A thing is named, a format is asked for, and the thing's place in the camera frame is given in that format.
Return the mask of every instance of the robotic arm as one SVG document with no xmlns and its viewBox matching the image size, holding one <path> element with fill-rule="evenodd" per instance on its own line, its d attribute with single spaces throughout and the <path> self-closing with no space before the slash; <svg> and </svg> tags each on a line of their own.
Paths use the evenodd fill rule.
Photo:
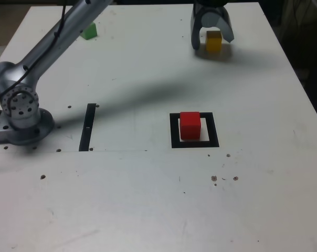
<svg viewBox="0 0 317 252">
<path fill-rule="evenodd" d="M 18 64 L 0 62 L 0 143 L 27 145 L 40 141 L 54 128 L 52 115 L 39 107 L 38 79 L 67 50 L 112 0 L 80 0 Z M 233 40 L 228 0 L 196 0 L 192 14 L 192 45 L 199 48 L 202 27 L 217 26 Z"/>
<path fill-rule="evenodd" d="M 80 0 L 64 16 L 64 24 L 51 50 L 17 82 L 53 42 L 61 25 L 58 22 L 49 33 L 18 64 L 0 63 L 0 143 L 27 145 L 46 137 L 54 127 L 52 115 L 39 108 L 36 85 L 46 70 L 68 49 L 112 0 Z"/>
</svg>

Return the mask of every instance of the metal base plate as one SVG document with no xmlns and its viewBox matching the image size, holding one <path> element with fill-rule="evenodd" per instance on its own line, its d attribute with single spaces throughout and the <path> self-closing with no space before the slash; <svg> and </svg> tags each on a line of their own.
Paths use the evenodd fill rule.
<svg viewBox="0 0 317 252">
<path fill-rule="evenodd" d="M 45 138 L 54 128 L 55 122 L 50 112 L 45 109 L 39 110 L 41 113 L 40 123 L 23 130 L 13 129 L 9 125 L 6 115 L 2 112 L 0 115 L 0 144 L 28 145 Z"/>
</svg>

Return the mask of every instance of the cube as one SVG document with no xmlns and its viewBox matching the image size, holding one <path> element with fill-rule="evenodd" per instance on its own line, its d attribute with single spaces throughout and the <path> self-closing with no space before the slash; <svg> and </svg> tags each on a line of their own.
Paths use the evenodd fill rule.
<svg viewBox="0 0 317 252">
<path fill-rule="evenodd" d="M 223 37 L 219 30 L 208 30 L 206 32 L 206 50 L 209 52 L 216 52 L 221 50 Z"/>
<path fill-rule="evenodd" d="M 89 40 L 91 38 L 97 37 L 97 27 L 95 23 L 90 24 L 89 27 L 87 27 L 81 34 L 80 36 L 83 37 L 86 40 Z"/>
<path fill-rule="evenodd" d="M 179 114 L 179 130 L 182 140 L 200 139 L 200 114 L 199 112 L 181 112 Z"/>
</svg>

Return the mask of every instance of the red cube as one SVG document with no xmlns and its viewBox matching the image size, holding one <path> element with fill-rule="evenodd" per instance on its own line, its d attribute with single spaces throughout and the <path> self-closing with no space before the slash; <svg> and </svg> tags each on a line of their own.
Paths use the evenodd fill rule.
<svg viewBox="0 0 317 252">
<path fill-rule="evenodd" d="M 200 114 L 199 112 L 181 112 L 179 114 L 182 140 L 199 140 L 200 138 Z"/>
</svg>

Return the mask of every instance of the yellow cube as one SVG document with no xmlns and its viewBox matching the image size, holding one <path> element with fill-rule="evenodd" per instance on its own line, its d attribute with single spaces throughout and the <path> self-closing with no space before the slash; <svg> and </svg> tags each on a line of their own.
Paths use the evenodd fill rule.
<svg viewBox="0 0 317 252">
<path fill-rule="evenodd" d="M 220 51 L 221 42 L 223 37 L 221 36 L 220 30 L 208 30 L 206 32 L 206 50 L 207 51 Z"/>
</svg>

